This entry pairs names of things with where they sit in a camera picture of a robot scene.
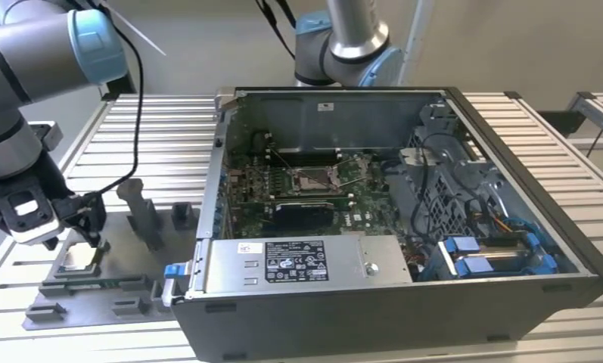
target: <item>aluminum extrusion table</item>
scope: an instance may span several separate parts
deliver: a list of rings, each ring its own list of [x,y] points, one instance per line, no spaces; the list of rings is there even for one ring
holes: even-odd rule
[[[465,97],[603,253],[603,173],[522,99],[503,93]],[[138,99],[102,102],[62,160],[68,186],[86,192],[109,184],[131,163]],[[201,203],[215,127],[213,96],[147,96],[141,134],[145,197],[158,208]],[[114,193],[109,210],[125,209]],[[197,361],[175,321],[26,331],[24,310],[59,249],[0,246],[0,361]],[[603,297],[586,309],[554,314],[516,343],[296,358],[285,362],[598,362],[603,361]]]

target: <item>black cable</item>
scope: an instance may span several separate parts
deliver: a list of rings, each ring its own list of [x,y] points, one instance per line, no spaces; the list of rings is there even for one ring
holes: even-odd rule
[[[284,11],[285,17],[290,22],[290,25],[294,29],[297,29],[297,19],[294,18],[294,14],[292,13],[290,5],[286,0],[276,0],[277,4],[280,4],[281,10]]]
[[[106,8],[103,6],[101,6],[101,5],[97,6],[94,4],[93,0],[86,0],[86,2],[93,7],[93,9],[99,10],[107,17],[110,17],[110,15],[105,11]],[[139,124],[142,122],[142,108],[143,108],[143,62],[142,62],[142,57],[139,56],[139,51],[135,48],[129,37],[122,33],[122,31],[114,24],[113,24],[113,27],[115,29],[115,32],[119,35],[119,38],[122,38],[125,43],[129,45],[129,48],[131,49],[134,56],[138,60],[139,92],[138,92],[138,114],[137,114],[137,118],[135,118],[134,139],[133,139],[133,166],[130,168],[129,173],[123,177],[121,177],[117,181],[110,183],[106,187],[103,187],[103,189],[97,191],[90,198],[93,198],[95,195],[103,195],[106,192],[113,190],[113,188],[118,187],[126,180],[129,180],[133,177],[133,175],[135,174],[135,172],[138,170],[138,164],[139,164]]]
[[[261,0],[261,2],[258,2],[258,0],[254,0],[254,2],[257,3],[258,9],[261,9],[262,16],[266,18],[268,23],[270,24],[270,28],[274,31],[274,34],[277,35],[277,38],[280,39],[281,44],[285,47],[285,50],[288,51],[292,59],[294,59],[294,53],[292,53],[290,47],[288,47],[285,38],[281,35],[280,28],[277,27],[277,17],[274,16],[274,12],[272,11],[270,5],[266,3],[265,0]]]
[[[427,186],[428,186],[428,177],[429,177],[429,165],[428,165],[427,156],[424,155],[424,149],[423,149],[421,155],[423,155],[423,181],[420,183],[419,203],[415,204],[413,211],[411,212],[409,222],[411,222],[411,228],[413,229],[413,232],[420,236],[420,238],[423,238],[423,240],[427,243],[433,243],[433,241],[431,241],[428,231],[427,231],[427,233],[423,233],[421,231],[419,231],[416,224],[415,224],[415,219],[419,215],[420,206],[424,204],[424,198],[427,196]]]
[[[429,138],[432,138],[433,136],[445,136],[449,138],[453,138],[457,143],[460,144],[460,146],[463,147],[463,150],[465,149],[465,144],[463,144],[463,141],[452,134],[448,134],[445,132],[435,132],[432,133],[427,138],[424,138],[423,142],[420,143],[419,146],[419,152],[421,154],[423,157],[423,183],[420,185],[420,193],[419,193],[419,202],[416,203],[415,207],[413,207],[413,211],[411,213],[411,228],[413,228],[415,233],[424,239],[424,240],[429,240],[429,230],[427,230],[427,233],[423,233],[421,231],[417,230],[416,228],[416,224],[415,224],[415,219],[417,217],[419,211],[420,211],[420,206],[424,204],[424,198],[427,196],[427,188],[428,188],[428,159],[424,153],[424,149],[425,149],[425,144],[427,141],[429,140]],[[459,184],[460,188],[472,196],[472,200],[476,200],[479,202],[479,205],[481,206],[481,213],[483,216],[485,217],[487,221],[491,221],[491,214],[489,214],[489,206],[485,203],[483,203],[483,199],[481,196],[460,181],[460,179],[456,176],[455,170],[452,170],[452,179],[456,182],[456,184]]]
[[[592,149],[595,148],[596,142],[599,141],[599,139],[602,137],[602,133],[603,133],[603,130],[600,130],[600,132],[596,134],[595,141],[591,144],[591,148],[588,149],[588,153],[586,153],[586,157],[591,157]]]

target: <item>warning label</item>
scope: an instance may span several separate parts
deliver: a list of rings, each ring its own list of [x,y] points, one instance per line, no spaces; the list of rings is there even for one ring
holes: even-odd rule
[[[265,277],[270,283],[329,280],[322,240],[266,242],[265,258]]]

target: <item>black plastic part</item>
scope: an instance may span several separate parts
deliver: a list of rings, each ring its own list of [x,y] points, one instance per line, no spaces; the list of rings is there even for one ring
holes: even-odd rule
[[[31,131],[35,133],[36,138],[39,138],[40,141],[48,136],[50,130],[52,130],[52,127],[50,125],[42,124],[42,125],[30,125]]]
[[[151,288],[151,280],[145,275],[138,280],[122,281],[119,287],[122,291],[146,291]]]
[[[147,307],[141,298],[133,297],[113,301],[111,309],[117,316],[122,316],[143,314]]]
[[[191,231],[197,227],[198,215],[190,203],[182,202],[173,204],[171,223],[177,231]]]
[[[26,310],[26,316],[34,322],[60,321],[66,309],[59,304],[32,305]]]
[[[158,281],[154,281],[151,286],[151,304],[158,309],[158,311],[170,312],[171,308],[165,306],[162,302],[162,292],[162,284]]]
[[[54,251],[58,244],[59,244],[59,238],[56,238],[56,237],[50,238],[48,240],[43,241],[43,245],[46,246],[46,249],[48,249],[48,251]]]
[[[522,95],[519,94],[519,92],[516,92],[516,91],[505,91],[503,93],[511,100],[518,100],[518,99],[523,98]]]
[[[538,111],[543,119],[567,138],[580,129],[586,116],[578,111]]]
[[[40,286],[39,293],[46,297],[70,296],[72,294],[66,285]]]
[[[130,95],[138,93],[135,90],[133,78],[130,77],[130,73],[127,73],[122,78],[106,83],[106,87],[109,88],[109,92],[105,94],[105,97],[102,97],[102,101],[113,101],[107,98],[114,97],[114,99],[117,100],[119,95]]]
[[[586,100],[596,99],[596,96],[591,92],[582,91],[582,92],[578,92],[576,94]]]
[[[473,108],[463,93],[457,88],[447,88],[448,97],[456,102],[463,116],[472,123],[473,128],[481,137],[488,141],[488,149],[491,149],[497,162],[505,167],[508,173],[515,178],[519,187],[530,196],[535,207],[543,214],[543,217],[551,223],[555,231],[564,239],[572,252],[576,254],[588,270],[600,275],[599,284],[595,289],[603,291],[603,255],[586,237],[584,233],[576,226],[575,222],[568,218],[564,210],[552,199],[550,193],[543,189],[542,184],[536,181],[528,172],[519,158],[509,150],[505,142],[497,136],[485,119]]]
[[[111,101],[117,101],[118,98],[119,98],[119,94],[107,92],[102,96],[102,101],[111,102]]]

